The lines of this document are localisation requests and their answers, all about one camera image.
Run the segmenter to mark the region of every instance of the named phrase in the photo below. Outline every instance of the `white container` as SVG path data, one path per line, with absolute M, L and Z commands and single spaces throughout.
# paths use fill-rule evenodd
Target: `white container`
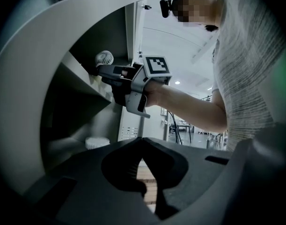
M 110 141 L 106 137 L 87 137 L 86 149 L 91 150 L 109 145 Z

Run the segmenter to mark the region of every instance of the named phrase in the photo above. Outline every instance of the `ceiling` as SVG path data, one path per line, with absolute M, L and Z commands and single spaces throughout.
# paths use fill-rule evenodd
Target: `ceiling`
M 211 95 L 212 52 L 217 32 L 203 26 L 185 26 L 170 15 L 161 15 L 160 0 L 148 0 L 141 50 L 144 55 L 165 56 L 173 74 L 171 86 L 197 98 Z

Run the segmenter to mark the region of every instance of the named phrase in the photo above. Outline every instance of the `cabinet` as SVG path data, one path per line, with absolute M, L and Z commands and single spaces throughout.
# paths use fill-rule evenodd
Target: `cabinet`
M 92 26 L 138 1 L 142 0 L 61 1 L 25 23 L 0 52 L 0 172 L 16 192 L 24 193 L 45 173 L 40 149 L 41 115 L 56 73 L 62 80 L 68 79 L 66 85 L 77 93 L 91 93 L 98 98 L 97 103 L 111 104 L 106 90 L 92 82 L 79 65 L 65 64 L 65 59 Z

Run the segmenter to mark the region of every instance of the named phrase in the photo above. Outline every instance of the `black cable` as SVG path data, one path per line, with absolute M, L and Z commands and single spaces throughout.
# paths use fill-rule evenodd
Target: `black cable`
M 172 114 L 170 111 L 168 111 L 168 112 L 171 114 L 172 119 L 173 119 L 173 121 L 174 121 L 175 135 L 176 135 L 176 143 L 178 143 L 178 137 L 179 137 L 180 143 L 181 143 L 181 145 L 182 145 L 181 137 L 180 137 L 179 130 L 178 130 L 178 127 L 177 127 L 176 122 L 175 122 L 174 114 Z

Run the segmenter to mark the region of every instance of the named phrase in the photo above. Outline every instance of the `shelf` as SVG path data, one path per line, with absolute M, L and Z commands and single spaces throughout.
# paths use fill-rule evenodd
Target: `shelf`
M 89 75 L 75 57 L 67 52 L 58 70 L 54 81 L 59 86 L 68 87 L 75 91 L 98 95 L 110 103 L 113 100 L 110 86 L 101 82 L 100 77 Z

